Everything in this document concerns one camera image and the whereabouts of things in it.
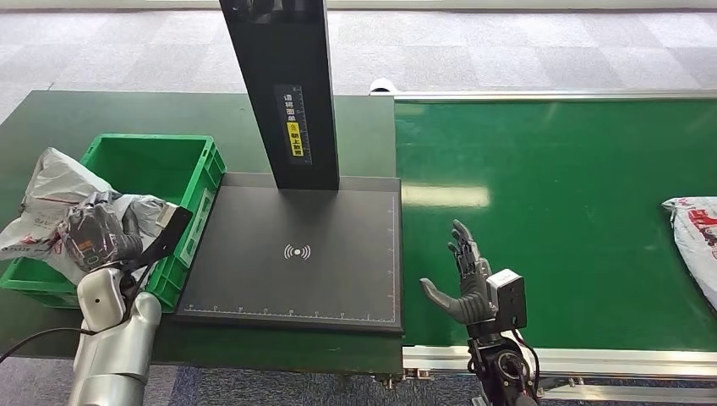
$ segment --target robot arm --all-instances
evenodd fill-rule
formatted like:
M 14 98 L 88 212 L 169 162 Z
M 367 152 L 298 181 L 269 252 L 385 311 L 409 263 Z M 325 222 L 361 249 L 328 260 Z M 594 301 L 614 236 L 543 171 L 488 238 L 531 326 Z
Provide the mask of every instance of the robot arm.
M 453 221 L 449 243 L 460 278 L 461 297 L 444 294 L 427 278 L 420 280 L 426 297 L 468 330 L 468 370 L 481 382 L 481 406 L 537 404 L 537 355 L 531 362 L 517 329 L 527 325 L 523 278 L 511 270 L 492 274 L 468 228 Z
M 190 218 L 167 205 L 157 220 L 162 232 L 139 258 L 106 264 L 79 282 L 82 328 L 96 333 L 80 336 L 69 406 L 141 406 L 161 319 L 159 300 L 140 292 L 141 283 L 152 264 L 174 251 Z M 132 272 L 143 267 L 135 281 Z

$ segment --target plastic bag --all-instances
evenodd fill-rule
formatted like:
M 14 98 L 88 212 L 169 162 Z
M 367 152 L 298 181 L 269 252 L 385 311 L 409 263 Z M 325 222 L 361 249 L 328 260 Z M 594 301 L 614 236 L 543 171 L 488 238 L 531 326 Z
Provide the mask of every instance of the plastic bag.
M 717 309 L 717 197 L 680 197 L 670 210 L 675 243 L 704 297 Z
M 97 196 L 106 196 L 100 198 L 106 200 L 102 203 L 105 205 L 102 212 L 114 216 L 113 224 L 121 223 L 125 213 L 132 211 L 142 249 L 159 235 L 161 229 L 156 225 L 156 219 L 166 204 L 164 200 L 151 195 L 121 195 L 79 162 L 48 148 L 37 161 L 20 205 L 20 217 L 0 233 L 0 260 L 20 257 L 42 260 L 70 282 L 79 283 L 91 264 L 78 265 L 75 262 L 77 247 L 74 247 L 74 256 L 65 247 L 69 221 L 76 220 L 88 202 L 96 203 Z M 108 224 L 108 220 L 111 218 L 105 217 L 102 221 Z M 113 226 L 108 238 L 112 239 L 113 233 L 118 233 L 117 226 Z M 105 254 L 105 260 L 112 259 L 112 252 Z

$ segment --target label sticker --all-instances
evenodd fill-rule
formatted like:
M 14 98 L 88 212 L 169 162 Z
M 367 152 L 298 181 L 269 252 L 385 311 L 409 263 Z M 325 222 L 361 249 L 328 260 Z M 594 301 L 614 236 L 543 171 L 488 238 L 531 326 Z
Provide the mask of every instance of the label sticker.
M 296 165 L 311 165 L 309 129 L 306 128 L 304 94 L 299 85 L 275 85 L 279 119 L 286 129 L 287 159 Z

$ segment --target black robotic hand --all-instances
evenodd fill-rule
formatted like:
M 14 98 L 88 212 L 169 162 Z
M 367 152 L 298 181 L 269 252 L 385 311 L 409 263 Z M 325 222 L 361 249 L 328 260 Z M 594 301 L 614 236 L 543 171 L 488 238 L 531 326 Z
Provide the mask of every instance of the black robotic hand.
M 92 193 L 70 207 L 60 226 L 69 256 L 85 272 L 109 262 L 132 260 L 142 253 L 137 216 L 128 208 L 120 224 L 111 206 L 115 197 L 111 192 Z
M 454 299 L 444 294 L 426 277 L 420 280 L 421 288 L 430 301 L 463 325 L 490 319 L 495 312 L 490 308 L 487 299 L 485 279 L 490 276 L 488 260 L 480 256 L 473 235 L 458 220 L 453 220 L 451 235 L 456 239 L 456 243 L 448 243 L 448 249 L 456 259 L 461 297 Z

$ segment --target package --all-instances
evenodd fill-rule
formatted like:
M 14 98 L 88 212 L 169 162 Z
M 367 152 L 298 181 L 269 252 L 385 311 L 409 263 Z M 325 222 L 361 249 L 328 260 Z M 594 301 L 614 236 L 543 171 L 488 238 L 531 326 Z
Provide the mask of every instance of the package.
M 671 211 L 675 243 L 704 297 L 717 309 L 717 197 L 680 197 Z
M 127 218 L 141 250 L 146 249 L 161 231 L 156 219 L 165 204 L 151 195 L 122 195 L 79 162 L 48 148 L 37 161 L 20 216 L 0 233 L 0 260 L 42 260 L 77 284 L 96 263 L 123 259 Z M 88 250 L 91 241 L 94 249 Z M 95 259 L 88 252 L 102 255 Z

